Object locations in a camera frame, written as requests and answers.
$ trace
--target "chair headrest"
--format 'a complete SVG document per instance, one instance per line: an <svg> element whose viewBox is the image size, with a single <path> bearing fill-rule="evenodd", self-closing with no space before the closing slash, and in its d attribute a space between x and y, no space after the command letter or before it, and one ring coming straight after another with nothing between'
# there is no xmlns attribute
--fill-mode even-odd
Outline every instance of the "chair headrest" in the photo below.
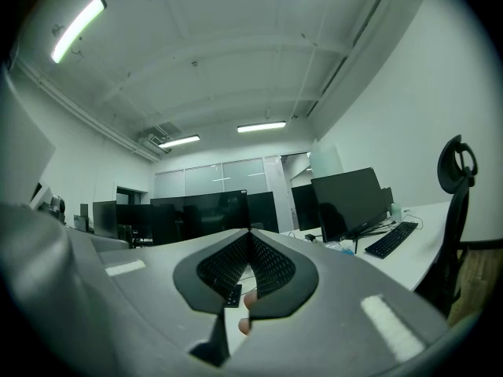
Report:
<svg viewBox="0 0 503 377"><path fill-rule="evenodd" d="M472 169L464 165L463 152L467 152L472 158ZM456 154L460 157L461 167L457 164ZM446 144L440 154L437 166L440 187L442 187L443 191L454 194L466 179L468 179L469 187L473 187L477 173L477 161L473 151L467 144L461 142L461 135L457 135Z"/></svg>

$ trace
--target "fluorescent ceiling light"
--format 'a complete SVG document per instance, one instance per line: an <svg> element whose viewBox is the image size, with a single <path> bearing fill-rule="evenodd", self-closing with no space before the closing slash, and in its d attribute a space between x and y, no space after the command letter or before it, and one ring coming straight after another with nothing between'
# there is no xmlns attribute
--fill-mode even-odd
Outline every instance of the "fluorescent ceiling light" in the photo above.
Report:
<svg viewBox="0 0 503 377"><path fill-rule="evenodd" d="M159 145L159 148L168 148L175 145L186 144L187 142L199 141L198 135L193 135L192 137L179 138L178 140L172 140Z"/></svg>
<svg viewBox="0 0 503 377"><path fill-rule="evenodd" d="M106 8L105 0L93 0L87 7L75 18L72 24L64 32L58 41L53 53L50 55L56 63L59 63L64 54L75 41L77 36L101 11Z"/></svg>
<svg viewBox="0 0 503 377"><path fill-rule="evenodd" d="M237 132L238 133L246 133L247 131L281 129L285 126L286 126L286 122L251 124L250 126L239 126L237 128Z"/></svg>

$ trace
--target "window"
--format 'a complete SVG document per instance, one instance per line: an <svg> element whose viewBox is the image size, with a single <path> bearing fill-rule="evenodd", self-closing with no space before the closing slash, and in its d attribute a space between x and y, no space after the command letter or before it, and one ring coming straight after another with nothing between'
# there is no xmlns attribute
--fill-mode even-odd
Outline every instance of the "window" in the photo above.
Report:
<svg viewBox="0 0 503 377"><path fill-rule="evenodd" d="M116 201L118 204L134 204L134 192L131 190L125 190L124 188L117 188L117 198Z"/></svg>
<svg viewBox="0 0 503 377"><path fill-rule="evenodd" d="M154 177L154 198L183 197L185 195L185 174L183 170L156 174Z"/></svg>
<svg viewBox="0 0 503 377"><path fill-rule="evenodd" d="M198 196L223 192L222 165L185 169L185 195Z"/></svg>
<svg viewBox="0 0 503 377"><path fill-rule="evenodd" d="M266 173L262 159L242 160L223 164L225 190L248 190L248 194L267 191Z"/></svg>

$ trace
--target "wooden floor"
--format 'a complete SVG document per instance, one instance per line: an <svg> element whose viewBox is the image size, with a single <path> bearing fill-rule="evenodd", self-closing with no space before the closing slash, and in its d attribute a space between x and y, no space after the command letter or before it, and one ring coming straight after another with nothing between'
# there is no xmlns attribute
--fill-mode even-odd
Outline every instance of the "wooden floor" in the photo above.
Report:
<svg viewBox="0 0 503 377"><path fill-rule="evenodd" d="M501 272L503 249L468 252L460 274L461 297L454 303L447 320L450 326L484 308Z"/></svg>

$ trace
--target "ceiling beam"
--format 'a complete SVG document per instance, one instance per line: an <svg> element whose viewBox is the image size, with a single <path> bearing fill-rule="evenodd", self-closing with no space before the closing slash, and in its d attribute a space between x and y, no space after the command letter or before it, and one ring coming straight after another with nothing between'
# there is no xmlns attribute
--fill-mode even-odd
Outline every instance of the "ceiling beam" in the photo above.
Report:
<svg viewBox="0 0 503 377"><path fill-rule="evenodd" d="M351 44L355 43L356 38L362 33L362 28L370 21L378 2L380 0L367 0L363 5L349 34Z"/></svg>
<svg viewBox="0 0 503 377"><path fill-rule="evenodd" d="M304 90L299 95L297 88L276 89L274 95L270 96L269 88L261 90L247 90L239 93L228 93L218 95L209 99L200 99L178 106L166 108L159 115L152 115L138 125L138 131L149 127L157 126L166 122L174 122L176 120L193 117L195 115L203 115L207 113L218 113L221 110L229 108L243 108L247 106L256 106L266 104L268 102L294 102L299 101L316 101L320 99L321 91L319 90Z"/></svg>
<svg viewBox="0 0 503 377"><path fill-rule="evenodd" d="M101 95L94 102L101 106L106 101L112 99L123 89L134 85L136 82L153 77L154 75L166 71L169 67L186 60L202 60L219 55L227 55L240 52L267 51L274 47L283 46L289 49L299 49L311 51L313 43L302 36L285 35L225 35L220 34L217 38L202 38L184 42L178 47L163 49L162 53L156 54L141 68L131 71L131 75L123 81L118 82L109 91ZM338 53L347 56L351 48L342 42L320 41L318 51Z"/></svg>
<svg viewBox="0 0 503 377"><path fill-rule="evenodd" d="M314 56L316 55L316 51L318 49L318 43L320 42L321 33L323 32L323 27L325 25L325 20L326 20L327 14L329 13L329 8L330 8L331 2L332 2L332 0L325 0L325 8L323 9L323 15L321 16L320 24L318 26L318 33L316 35L316 43L314 43L314 45L313 45L311 55L309 57L309 62L307 63L307 68L306 68L306 71L304 72L302 84L300 85L299 92L297 94L297 99L293 104L292 112L290 113L290 116L287 119L285 129L290 126L292 119L296 115L297 106L299 105L299 102L300 102L299 98L302 96L302 94L304 92L304 88L306 87L306 82L307 82L307 79L309 78L311 65L313 64Z"/></svg>

